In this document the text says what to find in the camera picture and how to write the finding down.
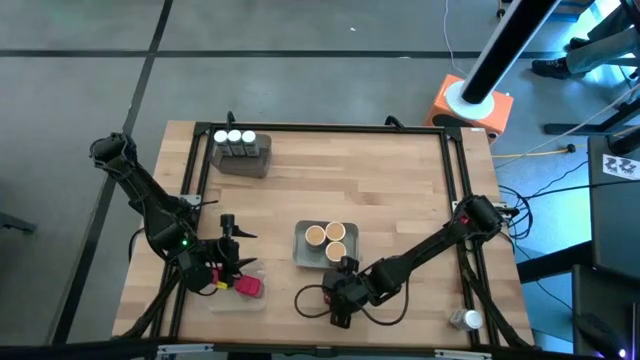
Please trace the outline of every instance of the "red object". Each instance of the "red object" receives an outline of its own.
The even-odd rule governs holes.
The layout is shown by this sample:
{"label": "red object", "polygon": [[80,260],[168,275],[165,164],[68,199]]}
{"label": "red object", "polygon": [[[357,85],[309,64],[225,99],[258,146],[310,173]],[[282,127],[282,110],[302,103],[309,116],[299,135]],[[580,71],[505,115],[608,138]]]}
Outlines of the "red object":
{"label": "red object", "polygon": [[252,276],[243,275],[235,281],[235,289],[242,295],[260,297],[262,295],[262,282]]}

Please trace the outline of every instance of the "paper cup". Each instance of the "paper cup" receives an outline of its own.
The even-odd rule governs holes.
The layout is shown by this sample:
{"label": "paper cup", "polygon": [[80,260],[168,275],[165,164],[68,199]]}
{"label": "paper cup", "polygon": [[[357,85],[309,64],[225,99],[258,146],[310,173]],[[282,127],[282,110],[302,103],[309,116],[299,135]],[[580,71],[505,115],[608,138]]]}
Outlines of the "paper cup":
{"label": "paper cup", "polygon": [[329,241],[342,241],[347,234],[347,229],[344,228],[342,223],[332,221],[324,228],[324,232],[327,234]]}
{"label": "paper cup", "polygon": [[340,264],[340,259],[347,255],[347,248],[341,242],[330,242],[324,253],[327,255],[331,266],[336,267]]}
{"label": "paper cup", "polygon": [[305,231],[304,238],[307,241],[307,245],[312,249],[319,249],[324,245],[324,240],[327,235],[324,229],[318,225],[311,225]]}

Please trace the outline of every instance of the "wooden table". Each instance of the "wooden table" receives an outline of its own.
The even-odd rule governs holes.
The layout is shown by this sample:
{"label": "wooden table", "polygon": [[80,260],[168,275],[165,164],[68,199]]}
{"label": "wooden table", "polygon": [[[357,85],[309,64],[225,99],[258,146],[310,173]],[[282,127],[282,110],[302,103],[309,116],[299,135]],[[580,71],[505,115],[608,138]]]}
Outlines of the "wooden table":
{"label": "wooden table", "polygon": [[[180,191],[194,122],[169,122],[154,177],[172,194]],[[361,269],[381,257],[400,254],[436,232],[450,218],[450,203],[437,136],[409,134],[262,132],[273,138],[273,159],[265,179],[219,173],[211,167],[198,235],[221,235],[219,216],[232,213],[257,239],[237,238],[241,257],[260,258],[267,270],[266,306],[260,312],[211,313],[203,298],[188,293],[180,339],[212,343],[288,344],[350,347],[468,348],[467,333],[449,323],[463,307],[454,248],[413,272],[409,310],[398,325],[375,325],[354,314],[351,329],[328,317],[303,318],[293,298],[304,285],[317,284],[322,271],[296,267],[293,229],[299,220],[352,222],[360,230]],[[462,129],[473,192],[499,201],[493,163],[484,132]],[[462,194],[455,151],[450,145],[458,197]],[[196,188],[198,170],[193,177]],[[163,262],[141,237],[136,242],[113,334],[129,329],[158,292]],[[533,343],[512,247],[505,239],[484,245],[492,297],[520,336]],[[215,295],[208,298],[215,300]],[[369,306],[380,320],[395,319],[404,291],[383,306]],[[476,307],[480,302],[476,298]],[[319,290],[300,298],[307,313],[326,310]],[[173,300],[168,301],[162,334],[168,333]],[[486,331],[481,340],[487,342]]]}

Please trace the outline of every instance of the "pink object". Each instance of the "pink object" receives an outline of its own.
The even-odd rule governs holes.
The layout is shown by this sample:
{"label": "pink object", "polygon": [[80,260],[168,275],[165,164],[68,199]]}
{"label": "pink object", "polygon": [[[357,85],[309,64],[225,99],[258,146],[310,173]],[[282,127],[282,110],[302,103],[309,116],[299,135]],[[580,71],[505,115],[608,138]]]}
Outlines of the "pink object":
{"label": "pink object", "polygon": [[[218,283],[218,269],[213,269],[212,284]],[[242,277],[234,282],[234,288],[239,294],[259,298],[262,296],[262,282],[253,276],[242,275]]]}

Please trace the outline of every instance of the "concrete floor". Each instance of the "concrete floor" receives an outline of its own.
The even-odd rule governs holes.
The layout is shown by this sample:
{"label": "concrete floor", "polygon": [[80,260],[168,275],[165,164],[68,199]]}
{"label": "concrete floor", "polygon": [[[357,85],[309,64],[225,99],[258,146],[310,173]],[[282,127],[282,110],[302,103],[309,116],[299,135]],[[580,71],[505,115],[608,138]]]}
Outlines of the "concrete floor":
{"label": "concrete floor", "polygon": [[[48,341],[104,181],[87,157],[89,144],[122,128],[144,62],[2,51],[145,51],[162,6],[163,0],[0,3],[0,211],[39,226],[31,236],[0,230],[0,345]],[[453,49],[482,50],[498,23],[496,1],[450,0],[449,8]],[[394,114],[420,125],[453,71],[442,56],[443,14],[444,0],[176,0],[160,50],[411,50],[439,58],[158,58],[133,127],[140,162],[153,170],[168,120],[221,120],[228,110],[240,121],[380,124]],[[591,12],[577,24],[549,22],[527,51],[561,51],[594,24]],[[474,61],[456,64],[468,71]],[[518,60],[497,88],[516,100],[507,132],[492,147],[496,154],[525,151],[549,138],[542,124],[581,122],[628,89],[616,67],[558,81],[534,76],[529,64]],[[498,179],[529,194],[585,159],[584,148],[525,159],[499,169]],[[558,186],[586,182],[582,169]],[[533,256],[589,239],[586,192],[532,206],[536,225],[521,246]],[[69,341],[110,337],[127,240],[139,223],[116,189]],[[570,301],[567,280],[552,282],[549,290]],[[536,329],[570,340],[562,305],[528,286],[525,298]]]}

